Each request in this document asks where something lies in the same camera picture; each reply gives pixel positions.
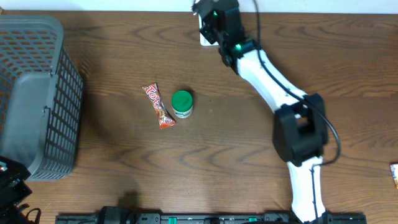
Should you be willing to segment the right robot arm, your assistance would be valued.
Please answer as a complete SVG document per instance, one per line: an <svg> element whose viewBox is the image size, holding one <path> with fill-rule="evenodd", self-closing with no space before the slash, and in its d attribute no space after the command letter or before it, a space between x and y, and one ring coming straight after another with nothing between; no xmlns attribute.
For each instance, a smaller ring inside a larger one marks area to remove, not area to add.
<svg viewBox="0 0 398 224"><path fill-rule="evenodd" d="M218 44L224 64L250 83L274 114L272 143L289 169L295 220L321 220L326 208L320 168L330 124L323 98L291 84L269 60L261 38L246 35L237 1L195 1L192 11L200 18L201 36Z"/></svg>

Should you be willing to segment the orange snack packet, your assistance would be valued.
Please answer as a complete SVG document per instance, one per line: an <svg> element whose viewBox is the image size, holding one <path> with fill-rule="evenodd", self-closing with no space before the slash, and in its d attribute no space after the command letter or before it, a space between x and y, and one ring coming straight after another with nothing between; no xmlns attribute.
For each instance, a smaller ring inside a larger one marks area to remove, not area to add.
<svg viewBox="0 0 398 224"><path fill-rule="evenodd" d="M392 178L395 184L395 187L398 189L398 164L391 164L390 170L392 174Z"/></svg>

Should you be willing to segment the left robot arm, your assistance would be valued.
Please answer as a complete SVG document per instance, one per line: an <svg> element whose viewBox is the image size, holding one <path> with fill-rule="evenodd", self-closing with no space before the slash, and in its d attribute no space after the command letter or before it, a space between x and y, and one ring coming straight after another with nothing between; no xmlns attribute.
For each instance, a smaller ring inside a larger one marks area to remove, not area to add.
<svg viewBox="0 0 398 224"><path fill-rule="evenodd" d="M30 172L24 164L1 156L1 224L38 224L41 210L29 208L28 204L18 206L32 191L25 184Z"/></svg>

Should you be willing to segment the green lid jar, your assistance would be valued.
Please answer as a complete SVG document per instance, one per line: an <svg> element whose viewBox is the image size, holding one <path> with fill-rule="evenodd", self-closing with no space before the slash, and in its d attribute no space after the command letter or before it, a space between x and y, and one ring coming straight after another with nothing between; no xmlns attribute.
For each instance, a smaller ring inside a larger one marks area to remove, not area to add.
<svg viewBox="0 0 398 224"><path fill-rule="evenodd" d="M189 117L193 111L193 96L184 90L176 91L172 96L172 108L178 118Z"/></svg>

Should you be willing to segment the red chocolate bar wrapper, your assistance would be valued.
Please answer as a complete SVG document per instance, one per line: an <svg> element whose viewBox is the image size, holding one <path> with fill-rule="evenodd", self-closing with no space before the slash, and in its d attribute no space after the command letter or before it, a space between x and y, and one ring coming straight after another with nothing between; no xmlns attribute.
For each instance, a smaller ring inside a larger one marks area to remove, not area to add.
<svg viewBox="0 0 398 224"><path fill-rule="evenodd" d="M169 128L175 125L175 119L166 110L157 83L143 85L142 89L152 102L155 112L157 113L160 129Z"/></svg>

